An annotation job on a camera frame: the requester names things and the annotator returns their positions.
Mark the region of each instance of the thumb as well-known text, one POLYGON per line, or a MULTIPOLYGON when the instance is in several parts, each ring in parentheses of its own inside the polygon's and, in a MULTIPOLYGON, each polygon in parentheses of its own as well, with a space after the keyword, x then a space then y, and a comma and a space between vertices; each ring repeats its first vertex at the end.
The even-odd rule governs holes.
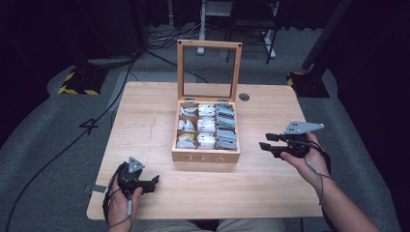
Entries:
POLYGON ((136 190, 133 192, 133 195, 132 195, 132 218, 136 217, 136 211, 137 211, 137 208, 138 208, 139 199, 141 198, 141 194, 142 194, 142 188, 141 187, 136 188, 136 190))

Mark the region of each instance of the chair leg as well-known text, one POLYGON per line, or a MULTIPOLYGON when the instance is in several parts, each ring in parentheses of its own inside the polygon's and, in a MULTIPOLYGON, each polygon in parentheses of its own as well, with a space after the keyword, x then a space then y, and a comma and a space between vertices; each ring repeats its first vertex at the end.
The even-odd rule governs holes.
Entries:
POLYGON ((272 50, 274 49, 274 43, 275 43, 275 39, 277 38, 277 32, 278 32, 278 29, 275 29, 274 36, 271 39, 271 47, 269 48, 268 59, 266 60, 266 64, 269 64, 269 61, 271 60, 271 54, 272 54, 272 50))
POLYGON ((269 30, 266 30, 264 33, 261 34, 260 36, 260 41, 263 42, 265 40, 266 34, 269 32, 269 30))

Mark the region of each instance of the open lid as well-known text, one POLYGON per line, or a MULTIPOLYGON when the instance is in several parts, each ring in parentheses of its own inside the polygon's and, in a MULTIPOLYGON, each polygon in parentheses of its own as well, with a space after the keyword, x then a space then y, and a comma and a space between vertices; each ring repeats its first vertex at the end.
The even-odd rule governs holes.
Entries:
POLYGON ((242 43, 178 40, 178 100, 195 99, 202 102, 236 99, 242 43), (206 55, 198 56, 196 49, 206 48, 206 55), (190 64, 202 63, 201 70, 189 69, 190 64), (189 75, 196 75, 209 86, 188 83, 189 75))

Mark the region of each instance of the lap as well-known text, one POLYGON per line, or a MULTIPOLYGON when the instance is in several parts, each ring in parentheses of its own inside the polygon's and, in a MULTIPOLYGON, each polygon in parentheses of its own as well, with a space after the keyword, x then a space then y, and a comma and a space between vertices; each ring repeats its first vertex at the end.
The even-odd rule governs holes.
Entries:
MULTIPOLYGON (((211 232, 202 230, 185 219, 144 219, 132 227, 133 232, 211 232)), ((217 232, 284 232, 286 228, 280 218, 221 219, 217 232)))

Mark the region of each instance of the wire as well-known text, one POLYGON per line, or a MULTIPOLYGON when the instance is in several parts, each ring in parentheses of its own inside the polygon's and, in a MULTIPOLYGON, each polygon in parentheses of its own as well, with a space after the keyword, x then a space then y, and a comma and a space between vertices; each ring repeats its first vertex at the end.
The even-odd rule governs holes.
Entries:
POLYGON ((192 27, 191 29, 187 29, 188 32, 185 35, 183 35, 182 29, 180 29, 179 33, 177 33, 176 35, 171 35, 172 32, 175 31, 175 30, 172 30, 167 36, 159 37, 159 38, 153 38, 152 40, 149 40, 149 42, 163 41, 163 43, 162 43, 162 45, 149 44, 149 48, 152 48, 152 49, 169 48, 169 47, 173 46, 174 44, 176 44, 177 40, 179 40, 179 39, 192 38, 192 37, 199 36, 199 34, 190 35, 190 33, 197 30, 198 27, 201 26, 201 24, 202 23, 199 23, 199 24, 195 25, 194 27, 192 27))
MULTIPOLYGON (((163 58, 163 57, 160 57, 159 55, 157 55, 157 54, 155 54, 155 53, 153 53, 153 52, 151 52, 151 51, 149 51, 149 50, 147 50, 147 49, 145 49, 145 52, 146 52, 147 54, 151 55, 151 56, 154 56, 154 57, 156 57, 156 58, 159 58, 160 60, 163 60, 164 62, 166 62, 166 63, 168 63, 168 64, 170 64, 170 65, 172 65, 172 66, 174 66, 174 67, 178 67, 177 64, 172 63, 172 62, 168 61, 167 59, 165 59, 165 58, 163 58)), ((199 79, 203 80, 205 83, 209 83, 208 80, 206 80, 204 77, 202 77, 202 76, 200 76, 200 75, 198 75, 198 74, 195 74, 194 72, 190 72, 190 71, 187 71, 187 70, 185 70, 185 72, 187 72, 187 73, 189 73, 189 74, 192 74, 192 75, 198 77, 199 79)))
POLYGON ((118 109, 119 105, 115 107, 111 112, 111 128, 114 126, 114 113, 118 109))
POLYGON ((93 67, 95 67, 96 69, 115 69, 115 68, 119 68, 119 67, 123 67, 126 65, 129 65, 132 62, 133 57, 131 56, 130 59, 125 60, 125 61, 119 61, 119 62, 112 62, 112 63, 108 63, 108 64, 93 64, 90 63, 90 65, 92 65, 93 67))
POLYGON ((227 71, 224 71, 224 70, 218 69, 218 68, 205 68, 205 69, 197 69, 197 70, 187 69, 187 71, 200 71, 200 72, 201 72, 201 71, 208 71, 208 70, 217 70, 217 71, 220 71, 220 72, 222 72, 222 73, 225 73, 225 74, 228 76, 229 80, 232 79, 232 76, 231 76, 227 71))
POLYGON ((133 77, 135 77, 135 80, 138 81, 138 77, 136 77, 136 75, 133 72, 130 72, 131 75, 133 75, 133 77))
MULTIPOLYGON (((133 64, 135 63, 136 59, 139 56, 139 50, 136 52, 136 56, 134 56, 132 63, 129 65, 127 74, 126 74, 126 78, 124 80, 124 83, 121 87, 121 90, 124 89, 125 84, 127 83, 127 77, 129 75, 129 72, 131 70, 131 67, 133 66, 133 64)), ((73 142, 71 142, 67 147, 65 147, 60 153, 58 153, 54 158, 52 158, 49 162, 47 162, 31 179, 30 181, 24 186, 24 188, 21 190, 21 192, 18 194, 17 199, 15 200, 10 212, 9 212, 9 217, 7 219, 7 223, 6 223, 6 229, 5 231, 8 232, 9 228, 10 228, 10 224, 12 222, 12 218, 13 218, 13 214, 15 212, 15 207, 18 203, 18 201, 20 200, 21 196, 24 194, 24 192, 27 190, 27 188, 33 183, 33 181, 51 164, 53 163, 55 160, 57 160, 59 157, 61 157, 61 155, 63 155, 65 152, 67 152, 82 136, 84 136, 85 133, 88 132, 89 129, 91 129, 94 125, 97 124, 97 122, 99 122, 99 120, 106 114, 106 112, 108 112, 108 110, 112 107, 112 105, 114 105, 114 103, 118 100, 118 98, 121 95, 121 92, 119 92, 119 94, 117 95, 117 97, 115 98, 115 100, 111 103, 111 105, 95 120, 91 123, 90 127, 86 130, 84 130, 73 142)))
POLYGON ((109 198, 111 198, 111 196, 115 193, 115 192, 117 192, 117 191, 119 191, 119 190, 121 190, 120 188, 118 188, 118 189, 116 189, 115 191, 113 191, 111 194, 109 194, 109 198))
POLYGON ((307 166, 309 166, 314 173, 316 173, 318 176, 320 176, 320 186, 321 186, 321 190, 320 190, 320 197, 319 197, 319 205, 322 205, 322 199, 323 199, 323 194, 324 194, 324 189, 323 189, 323 178, 329 178, 331 180, 333 180, 335 182, 335 179, 331 176, 325 175, 323 173, 320 172, 320 170, 318 170, 316 167, 312 166, 312 164, 310 162, 308 162, 307 158, 304 157, 304 160, 307 164, 307 166))
POLYGON ((301 232, 304 232, 304 231, 305 231, 305 228, 304 228, 304 219, 303 219, 303 218, 299 218, 299 222, 301 223, 301 232))
POLYGON ((78 7, 81 9, 82 14, 87 18, 88 23, 90 24, 91 28, 93 29, 94 33, 96 34, 97 38, 100 40, 100 42, 110 51, 112 51, 113 53, 117 54, 117 55, 133 55, 133 54, 129 54, 129 53, 121 53, 121 52, 117 52, 117 50, 121 51, 122 49, 113 49, 111 48, 108 44, 106 44, 106 42, 103 40, 103 38, 101 37, 100 33, 97 31, 96 27, 94 26, 94 24, 91 22, 90 17, 88 16, 88 14, 85 12, 84 8, 81 6, 81 4, 78 2, 78 0, 75 0, 76 4, 78 5, 78 7))
POLYGON ((129 230, 129 231, 131 231, 131 230, 132 230, 132 219, 131 219, 130 216, 127 216, 125 219, 123 219, 123 220, 121 220, 121 221, 119 221, 119 222, 117 222, 117 223, 115 223, 115 224, 113 224, 113 225, 110 225, 110 226, 108 227, 108 230, 107 230, 107 231, 109 231, 110 229, 112 229, 112 227, 117 226, 117 225, 123 223, 123 222, 126 221, 127 219, 130 219, 130 221, 131 221, 131 228, 130 228, 130 230, 129 230))

